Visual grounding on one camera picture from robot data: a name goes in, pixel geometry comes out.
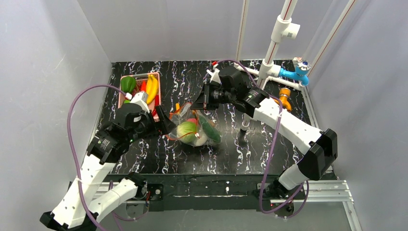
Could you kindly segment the green cabbage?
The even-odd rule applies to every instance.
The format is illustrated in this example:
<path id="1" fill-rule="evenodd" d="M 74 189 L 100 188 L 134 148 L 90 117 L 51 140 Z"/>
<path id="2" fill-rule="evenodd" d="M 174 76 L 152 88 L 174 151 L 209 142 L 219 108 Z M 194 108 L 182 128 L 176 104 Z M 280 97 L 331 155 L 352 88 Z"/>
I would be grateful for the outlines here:
<path id="1" fill-rule="evenodd" d="M 187 121 L 182 122 L 176 129 L 177 138 L 184 143 L 191 143 L 197 139 L 195 136 L 196 131 L 197 125 L 190 124 Z"/>

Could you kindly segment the clear zip top bag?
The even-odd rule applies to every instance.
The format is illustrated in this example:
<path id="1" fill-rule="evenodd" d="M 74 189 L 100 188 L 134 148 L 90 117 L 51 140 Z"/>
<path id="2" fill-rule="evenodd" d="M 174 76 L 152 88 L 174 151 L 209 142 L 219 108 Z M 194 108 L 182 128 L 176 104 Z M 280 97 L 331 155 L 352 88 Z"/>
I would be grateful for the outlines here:
<path id="1" fill-rule="evenodd" d="M 180 141 L 192 147 L 221 143 L 222 135 L 215 123 L 201 111 L 192 110 L 191 103 L 176 103 L 176 110 L 170 113 L 170 120 L 176 124 L 176 128 L 166 136 L 171 141 Z"/>

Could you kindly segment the green cucumber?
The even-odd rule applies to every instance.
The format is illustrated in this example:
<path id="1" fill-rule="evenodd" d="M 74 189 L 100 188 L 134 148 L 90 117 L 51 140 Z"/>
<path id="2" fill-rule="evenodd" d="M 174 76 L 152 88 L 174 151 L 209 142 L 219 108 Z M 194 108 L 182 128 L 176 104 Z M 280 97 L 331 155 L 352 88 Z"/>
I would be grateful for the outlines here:
<path id="1" fill-rule="evenodd" d="M 198 122 L 209 139 L 216 143 L 221 142 L 221 132 L 214 125 L 212 125 L 210 121 L 208 121 L 204 116 L 200 115 L 198 117 Z"/>

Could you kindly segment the white radish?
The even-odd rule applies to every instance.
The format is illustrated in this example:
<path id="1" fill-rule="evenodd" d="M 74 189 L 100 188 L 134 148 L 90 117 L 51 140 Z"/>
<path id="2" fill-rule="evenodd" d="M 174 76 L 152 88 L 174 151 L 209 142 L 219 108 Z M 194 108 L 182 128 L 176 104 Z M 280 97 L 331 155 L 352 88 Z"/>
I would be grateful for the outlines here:
<path id="1" fill-rule="evenodd" d="M 198 137 L 198 138 L 193 142 L 193 145 L 194 145 L 195 147 L 203 146 L 203 145 L 205 145 L 205 144 L 207 143 L 207 141 L 208 141 L 208 137 L 205 136 L 205 135 L 202 135 L 202 136 Z"/>

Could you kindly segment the pink plastic basket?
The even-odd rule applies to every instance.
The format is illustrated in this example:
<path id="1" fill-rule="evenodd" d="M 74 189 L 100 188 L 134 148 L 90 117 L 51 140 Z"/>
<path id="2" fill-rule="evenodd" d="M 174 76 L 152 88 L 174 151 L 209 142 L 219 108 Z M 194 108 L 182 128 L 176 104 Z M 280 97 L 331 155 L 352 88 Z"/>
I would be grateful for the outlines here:
<path id="1" fill-rule="evenodd" d="M 147 104 L 153 118 L 158 120 L 159 116 L 155 107 L 161 105 L 160 75 L 158 72 L 122 76 L 120 89 L 125 95 L 118 96 L 117 108 L 124 103 L 135 103 L 142 99 Z"/>

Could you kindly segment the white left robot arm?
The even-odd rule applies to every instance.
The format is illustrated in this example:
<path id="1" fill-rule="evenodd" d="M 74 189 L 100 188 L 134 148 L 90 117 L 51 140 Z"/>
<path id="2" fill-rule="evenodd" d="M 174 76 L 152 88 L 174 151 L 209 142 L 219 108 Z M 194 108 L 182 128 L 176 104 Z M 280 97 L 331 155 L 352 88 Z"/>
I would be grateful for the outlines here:
<path id="1" fill-rule="evenodd" d="M 115 119 L 98 130 L 90 142 L 79 175 L 70 185 L 62 201 L 40 217 L 40 222 L 55 231 L 94 231 L 109 213 L 126 200 L 146 191 L 146 178 L 132 172 L 104 195 L 94 199 L 101 183 L 130 145 L 140 139 L 170 133 L 176 125 L 160 105 L 155 107 L 157 119 L 150 110 L 138 104 L 121 106 Z"/>

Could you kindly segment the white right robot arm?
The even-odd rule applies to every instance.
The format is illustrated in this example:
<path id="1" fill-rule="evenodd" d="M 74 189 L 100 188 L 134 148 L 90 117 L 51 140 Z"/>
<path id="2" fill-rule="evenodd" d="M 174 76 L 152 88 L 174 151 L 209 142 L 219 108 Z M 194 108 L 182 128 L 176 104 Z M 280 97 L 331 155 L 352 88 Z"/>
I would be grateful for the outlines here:
<path id="1" fill-rule="evenodd" d="M 278 133 L 303 153 L 301 160 L 274 180 L 274 191 L 286 193 L 306 180 L 320 180 L 338 157 L 337 134 L 332 129 L 322 131 L 293 116 L 265 91 L 249 86 L 243 73 L 233 66 L 215 72 L 211 81 L 204 82 L 191 109 L 216 110 L 225 103 L 270 127 L 278 125 Z"/>

